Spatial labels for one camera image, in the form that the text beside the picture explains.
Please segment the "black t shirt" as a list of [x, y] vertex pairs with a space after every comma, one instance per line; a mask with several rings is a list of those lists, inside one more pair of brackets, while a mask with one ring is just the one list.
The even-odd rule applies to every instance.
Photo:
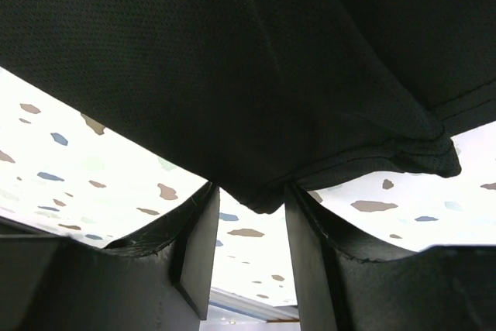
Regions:
[[255, 212], [461, 171], [495, 120], [495, 0], [1, 0], [1, 65]]

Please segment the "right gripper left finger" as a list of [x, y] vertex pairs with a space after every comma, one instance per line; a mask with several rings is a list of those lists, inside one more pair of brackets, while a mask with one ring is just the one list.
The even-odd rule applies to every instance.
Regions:
[[208, 314], [219, 189], [98, 249], [1, 221], [3, 330], [196, 330]]

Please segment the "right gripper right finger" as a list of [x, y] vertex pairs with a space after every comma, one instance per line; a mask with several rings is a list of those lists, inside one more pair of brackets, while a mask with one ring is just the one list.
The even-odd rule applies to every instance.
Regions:
[[405, 250], [297, 186], [285, 215], [303, 330], [493, 330], [495, 248]]

